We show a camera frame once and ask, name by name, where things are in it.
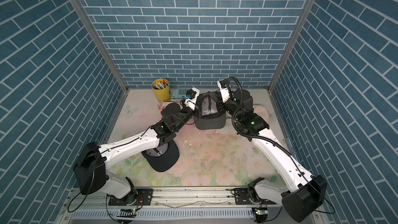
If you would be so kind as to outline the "pink baseball cap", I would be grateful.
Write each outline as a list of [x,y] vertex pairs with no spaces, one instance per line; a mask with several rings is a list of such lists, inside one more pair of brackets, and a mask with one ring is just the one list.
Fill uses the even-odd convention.
[[168,105],[170,105],[172,103],[173,102],[164,102],[164,101],[159,102],[159,104],[158,104],[159,111],[162,111],[163,109],[165,109]]

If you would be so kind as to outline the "beige Colorado baseball cap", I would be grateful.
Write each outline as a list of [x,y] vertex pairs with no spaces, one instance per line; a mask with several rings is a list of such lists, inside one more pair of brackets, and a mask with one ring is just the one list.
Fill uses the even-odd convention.
[[263,105],[255,105],[254,113],[262,117],[262,119],[269,123],[269,111]]

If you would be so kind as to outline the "grey baseball cap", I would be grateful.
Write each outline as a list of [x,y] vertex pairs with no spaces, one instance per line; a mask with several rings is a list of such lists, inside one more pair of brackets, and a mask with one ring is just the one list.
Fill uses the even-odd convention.
[[196,102],[199,115],[194,116],[194,124],[199,130],[222,129],[226,125],[226,110],[221,93],[201,93]]

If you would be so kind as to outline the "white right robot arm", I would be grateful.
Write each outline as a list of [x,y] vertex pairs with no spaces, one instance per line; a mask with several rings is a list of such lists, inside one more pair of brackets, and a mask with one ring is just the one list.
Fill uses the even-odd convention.
[[252,97],[242,89],[237,78],[220,80],[217,85],[237,134],[246,137],[267,156],[286,184],[278,186],[258,178],[251,186],[255,195],[282,205],[294,221],[302,222],[326,201],[326,180],[305,169],[281,144],[268,123],[254,112]]

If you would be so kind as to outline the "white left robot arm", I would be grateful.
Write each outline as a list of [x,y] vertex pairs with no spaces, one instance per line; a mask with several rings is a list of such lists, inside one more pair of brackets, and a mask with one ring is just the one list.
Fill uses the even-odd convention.
[[137,135],[110,144],[87,144],[73,168],[80,193],[89,195],[100,191],[117,199],[134,197],[136,189],[132,180],[109,169],[138,153],[157,172],[172,168],[180,155],[174,138],[193,117],[194,110],[172,103],[161,111],[161,115],[159,122]]

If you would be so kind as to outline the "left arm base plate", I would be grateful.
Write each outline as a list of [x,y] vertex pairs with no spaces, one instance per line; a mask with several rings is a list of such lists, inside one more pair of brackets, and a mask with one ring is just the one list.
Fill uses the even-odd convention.
[[118,199],[110,196],[108,205],[110,206],[147,206],[150,205],[153,196],[153,189],[139,188],[128,193],[125,197]]

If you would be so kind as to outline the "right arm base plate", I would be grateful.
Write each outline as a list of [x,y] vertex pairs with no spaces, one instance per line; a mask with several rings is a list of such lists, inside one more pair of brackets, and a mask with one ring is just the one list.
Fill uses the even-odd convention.
[[236,205],[276,205],[275,202],[260,199],[254,193],[251,193],[248,188],[234,188],[230,190]]

